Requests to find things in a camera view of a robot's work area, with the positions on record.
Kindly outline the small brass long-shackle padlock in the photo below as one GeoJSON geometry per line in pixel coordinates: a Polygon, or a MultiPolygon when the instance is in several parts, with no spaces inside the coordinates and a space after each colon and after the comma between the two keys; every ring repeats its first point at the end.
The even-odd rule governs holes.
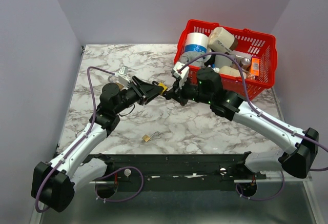
{"type": "Polygon", "coordinates": [[[160,132],[158,132],[158,131],[154,132],[152,135],[147,135],[147,134],[145,134],[145,135],[142,137],[142,140],[143,140],[144,142],[149,142],[149,141],[151,141],[151,140],[156,139],[159,135],[160,135],[160,132]]]}

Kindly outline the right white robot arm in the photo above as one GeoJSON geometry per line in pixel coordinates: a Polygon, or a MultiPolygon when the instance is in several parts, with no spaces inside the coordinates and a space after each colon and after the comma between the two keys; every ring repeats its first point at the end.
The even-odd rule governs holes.
{"type": "Polygon", "coordinates": [[[271,152],[247,152],[241,163],[236,165],[236,174],[243,179],[261,171],[284,170],[293,177],[307,177],[318,153],[318,146],[310,140],[318,141],[315,129],[302,130],[284,123],[250,107],[245,97],[225,90],[221,77],[211,68],[202,68],[196,74],[197,83],[191,83],[189,68],[178,64],[172,69],[176,79],[172,89],[165,94],[166,99],[174,99],[182,106],[189,100],[204,103],[216,115],[229,121],[247,126],[275,143],[279,149],[271,152]]]}

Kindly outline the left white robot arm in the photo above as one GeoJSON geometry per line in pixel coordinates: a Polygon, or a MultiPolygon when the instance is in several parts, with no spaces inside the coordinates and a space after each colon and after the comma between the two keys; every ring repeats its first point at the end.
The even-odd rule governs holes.
{"type": "Polygon", "coordinates": [[[82,133],[60,155],[35,166],[31,189],[35,210],[39,213],[49,208],[63,211],[75,194],[74,173],[90,152],[115,130],[120,112],[134,104],[146,105],[165,90],[162,84],[150,84],[135,76],[126,89],[120,89],[116,83],[105,84],[100,102],[93,106],[93,115],[82,133]]]}

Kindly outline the yellow padlock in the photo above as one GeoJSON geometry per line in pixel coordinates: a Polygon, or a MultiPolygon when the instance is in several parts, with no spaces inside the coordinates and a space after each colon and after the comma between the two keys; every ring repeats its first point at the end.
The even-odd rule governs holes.
{"type": "Polygon", "coordinates": [[[159,83],[157,81],[152,81],[152,84],[153,85],[156,85],[156,86],[159,86],[159,87],[162,87],[162,90],[160,92],[159,95],[163,96],[163,94],[167,91],[168,87],[164,84],[164,83],[159,83]]]}

